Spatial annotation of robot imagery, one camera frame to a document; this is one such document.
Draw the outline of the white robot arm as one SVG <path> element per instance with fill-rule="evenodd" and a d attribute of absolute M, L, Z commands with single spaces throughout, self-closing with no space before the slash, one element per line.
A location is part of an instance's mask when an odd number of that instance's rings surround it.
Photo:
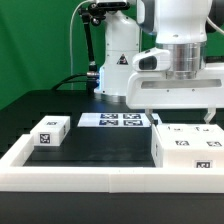
<path fill-rule="evenodd" d="M 224 62 L 205 59 L 207 34 L 224 25 L 224 0 L 95 0 L 108 14 L 95 96 L 148 114 L 224 108 Z"/>

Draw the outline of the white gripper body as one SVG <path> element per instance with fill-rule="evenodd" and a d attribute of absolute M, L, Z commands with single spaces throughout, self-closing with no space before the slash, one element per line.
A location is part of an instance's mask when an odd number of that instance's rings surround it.
<path fill-rule="evenodd" d="M 224 107 L 224 68 L 205 68 L 195 79 L 168 79 L 162 72 L 135 72 L 128 80 L 131 109 Z"/>

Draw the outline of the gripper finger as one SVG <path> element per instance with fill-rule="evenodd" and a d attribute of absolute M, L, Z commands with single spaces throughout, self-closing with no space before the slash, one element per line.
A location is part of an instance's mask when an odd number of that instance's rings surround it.
<path fill-rule="evenodd" d="M 204 121 L 206 124 L 209 124 L 213 117 L 216 115 L 216 109 L 211 107 L 207 109 L 207 113 L 204 117 Z"/>
<path fill-rule="evenodd" d="M 159 124 L 159 120 L 153 117 L 153 110 L 145 109 L 145 115 L 150 121 L 151 125 L 154 124 L 155 126 L 157 126 Z"/>

